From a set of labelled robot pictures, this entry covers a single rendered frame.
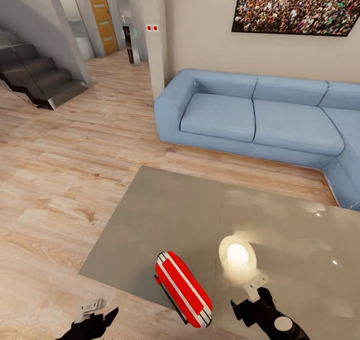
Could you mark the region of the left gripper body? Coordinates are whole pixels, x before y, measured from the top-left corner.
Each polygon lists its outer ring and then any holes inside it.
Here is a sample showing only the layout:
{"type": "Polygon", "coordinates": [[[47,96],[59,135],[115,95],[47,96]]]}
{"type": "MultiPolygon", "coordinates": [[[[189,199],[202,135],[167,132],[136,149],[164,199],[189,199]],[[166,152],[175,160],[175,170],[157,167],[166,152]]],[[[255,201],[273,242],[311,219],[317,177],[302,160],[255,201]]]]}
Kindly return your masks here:
{"type": "Polygon", "coordinates": [[[71,332],[75,335],[76,340],[92,340],[100,338],[104,335],[104,319],[103,314],[91,316],[83,322],[71,324],[71,332]]]}

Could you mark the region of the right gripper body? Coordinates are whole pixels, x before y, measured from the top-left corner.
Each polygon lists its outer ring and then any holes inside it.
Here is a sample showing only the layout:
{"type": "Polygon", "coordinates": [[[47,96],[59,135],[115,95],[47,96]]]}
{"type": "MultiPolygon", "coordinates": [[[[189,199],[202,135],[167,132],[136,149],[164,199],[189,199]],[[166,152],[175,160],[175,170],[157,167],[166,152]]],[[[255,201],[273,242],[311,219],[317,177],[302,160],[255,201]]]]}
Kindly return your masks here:
{"type": "Polygon", "coordinates": [[[238,304],[238,310],[241,314],[243,322],[247,327],[257,323],[261,329],[260,323],[260,315],[264,308],[271,307],[272,309],[276,309],[273,300],[271,299],[271,295],[267,289],[260,289],[257,292],[260,295],[260,300],[253,303],[246,299],[245,301],[238,304]]]}

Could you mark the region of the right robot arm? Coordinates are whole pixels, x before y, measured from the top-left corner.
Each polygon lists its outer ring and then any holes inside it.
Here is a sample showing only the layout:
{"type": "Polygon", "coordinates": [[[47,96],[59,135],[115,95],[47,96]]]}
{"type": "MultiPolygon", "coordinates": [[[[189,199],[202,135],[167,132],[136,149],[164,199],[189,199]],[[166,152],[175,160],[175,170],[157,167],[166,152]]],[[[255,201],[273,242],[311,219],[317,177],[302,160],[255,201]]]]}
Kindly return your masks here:
{"type": "Polygon", "coordinates": [[[243,286],[248,299],[238,305],[231,300],[237,320],[243,319],[247,327],[257,323],[270,340],[311,340],[297,323],[276,310],[269,291],[260,289],[268,281],[267,275],[259,275],[243,286]]]}

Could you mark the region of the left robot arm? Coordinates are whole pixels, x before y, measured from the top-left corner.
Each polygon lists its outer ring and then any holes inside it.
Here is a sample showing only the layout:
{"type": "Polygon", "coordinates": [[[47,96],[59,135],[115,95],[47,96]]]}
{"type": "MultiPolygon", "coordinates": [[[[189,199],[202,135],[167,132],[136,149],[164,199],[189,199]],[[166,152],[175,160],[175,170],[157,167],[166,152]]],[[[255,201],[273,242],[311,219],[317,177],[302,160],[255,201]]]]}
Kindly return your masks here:
{"type": "Polygon", "coordinates": [[[106,300],[102,298],[79,304],[77,306],[75,320],[71,324],[71,330],[56,340],[92,340],[100,338],[104,335],[107,327],[113,322],[119,308],[117,307],[105,317],[103,317],[102,313],[97,315],[95,315],[95,313],[88,313],[103,309],[106,304],[106,300]]]}

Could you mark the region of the radio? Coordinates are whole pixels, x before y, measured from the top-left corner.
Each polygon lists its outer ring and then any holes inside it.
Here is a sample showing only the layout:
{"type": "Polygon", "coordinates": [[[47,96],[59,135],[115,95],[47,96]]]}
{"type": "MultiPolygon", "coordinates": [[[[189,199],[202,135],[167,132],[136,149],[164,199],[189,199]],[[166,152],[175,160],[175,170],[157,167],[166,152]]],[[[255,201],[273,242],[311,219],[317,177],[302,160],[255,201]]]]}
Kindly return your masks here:
{"type": "Polygon", "coordinates": [[[208,327],[213,305],[206,292],[193,277],[188,266],[174,252],[161,252],[155,270],[158,284],[164,285],[164,292],[185,324],[194,327],[208,327]]]}

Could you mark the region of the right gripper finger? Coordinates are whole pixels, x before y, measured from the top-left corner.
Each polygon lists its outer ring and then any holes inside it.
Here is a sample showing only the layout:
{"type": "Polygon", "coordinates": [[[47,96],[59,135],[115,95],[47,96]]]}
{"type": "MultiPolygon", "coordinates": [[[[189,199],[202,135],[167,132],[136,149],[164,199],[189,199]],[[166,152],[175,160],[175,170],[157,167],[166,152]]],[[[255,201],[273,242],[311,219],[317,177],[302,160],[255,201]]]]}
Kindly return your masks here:
{"type": "Polygon", "coordinates": [[[232,300],[230,303],[232,304],[232,308],[233,308],[233,311],[235,312],[234,314],[236,315],[237,320],[242,319],[241,314],[238,310],[238,305],[236,305],[232,300]]]}

